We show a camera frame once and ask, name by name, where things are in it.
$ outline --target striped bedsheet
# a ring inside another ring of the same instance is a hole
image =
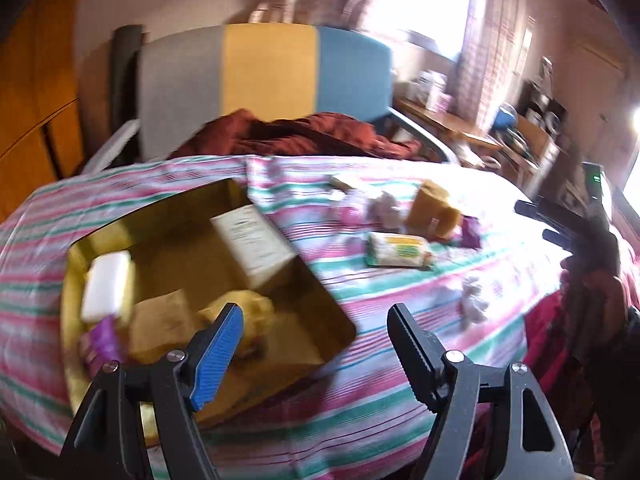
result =
[[[328,219],[326,175],[349,171],[403,207],[430,178],[482,224],[481,251],[442,249],[436,270],[369,269],[364,237]],[[356,157],[190,157],[79,176],[35,191],[0,226],[0,410],[27,436],[60,452],[72,413],[60,356],[66,249],[113,219],[171,194],[233,177],[298,248],[356,324],[343,355],[288,392],[203,438],[225,479],[380,478],[414,460],[433,417],[409,388],[386,335],[402,301],[446,348],[503,365],[526,352],[523,314],[558,288],[562,251],[542,225],[513,213],[524,196],[491,174],[444,164]],[[468,325],[460,281],[481,276],[490,319]],[[168,478],[150,450],[156,478]]]

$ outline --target screw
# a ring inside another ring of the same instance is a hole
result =
[[[526,374],[529,371],[529,367],[524,363],[516,361],[511,364],[511,370],[513,370],[517,374],[522,375],[522,374]]]
[[[461,363],[465,360],[465,355],[460,350],[449,350],[445,357],[450,363]]]
[[[166,358],[172,363],[180,362],[184,359],[184,352],[182,350],[169,350],[166,353]]]
[[[107,361],[102,365],[102,371],[106,374],[112,374],[118,369],[118,364],[117,361]]]

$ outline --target yellow cloth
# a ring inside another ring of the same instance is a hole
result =
[[[244,328],[236,348],[236,355],[244,357],[260,347],[271,329],[274,321],[273,303],[269,298],[252,290],[232,290],[212,301],[198,314],[202,319],[213,323],[227,303],[235,303],[242,309]]]
[[[318,49],[316,27],[290,23],[227,25],[222,46],[220,115],[248,108],[261,120],[274,121],[314,113]]]
[[[416,234],[449,238],[461,218],[460,211],[449,205],[449,192],[435,182],[425,180],[415,196],[406,224]]]

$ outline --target chair armrest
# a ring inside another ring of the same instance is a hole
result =
[[[127,143],[140,131],[140,119],[132,119],[124,123],[116,132],[95,152],[82,170],[83,175],[100,173],[108,168],[120,154]]]
[[[453,153],[453,151],[446,144],[436,139],[435,136],[430,134],[419,124],[413,122],[411,119],[402,115],[397,110],[394,110],[391,107],[388,110],[388,117],[390,119],[392,119],[401,128],[412,134],[412,136],[414,136],[416,139],[420,140],[420,142],[424,146],[427,146],[428,148],[431,148],[434,152],[436,152],[438,156],[442,158],[443,162],[446,162],[447,164],[455,164],[456,166],[460,165],[456,154]]]

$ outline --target window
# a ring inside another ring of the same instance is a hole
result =
[[[632,127],[637,134],[640,134],[640,107],[636,108],[633,114]],[[629,202],[629,205],[640,215],[640,156],[636,158],[636,163],[631,170],[631,174],[629,174],[622,194]]]
[[[377,0],[365,28],[391,37],[398,30],[417,32],[453,59],[462,49],[468,6],[469,0]]]
[[[527,63],[527,57],[529,56],[529,50],[531,48],[531,41],[533,40],[533,28],[536,24],[531,16],[527,18],[527,27],[525,28],[524,35],[522,37],[522,46],[518,53],[518,60],[516,62],[516,68],[513,70],[513,77],[511,77],[511,83],[509,84],[509,91],[507,92],[506,101],[514,103],[518,100],[520,95],[520,81],[522,79],[522,72]]]

